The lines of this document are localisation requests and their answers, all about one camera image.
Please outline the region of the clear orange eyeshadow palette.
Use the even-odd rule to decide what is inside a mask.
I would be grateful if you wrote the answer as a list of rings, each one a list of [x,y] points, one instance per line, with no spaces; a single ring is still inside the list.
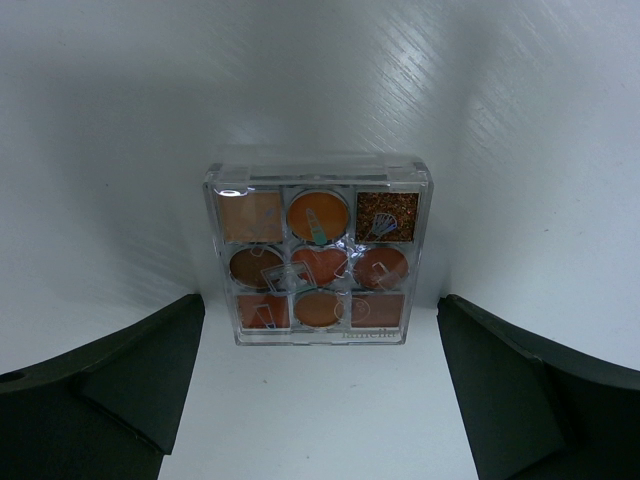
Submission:
[[[238,344],[405,342],[433,193],[422,159],[227,146],[203,191]]]

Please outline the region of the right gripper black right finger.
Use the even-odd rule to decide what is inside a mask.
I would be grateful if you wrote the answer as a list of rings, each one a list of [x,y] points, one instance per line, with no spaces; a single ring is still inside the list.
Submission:
[[[448,295],[437,323],[481,479],[636,479],[639,373]]]

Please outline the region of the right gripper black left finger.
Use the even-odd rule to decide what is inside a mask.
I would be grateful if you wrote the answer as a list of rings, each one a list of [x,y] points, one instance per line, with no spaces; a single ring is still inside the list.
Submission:
[[[205,305],[189,294],[1,376],[4,479],[155,479],[172,453]]]

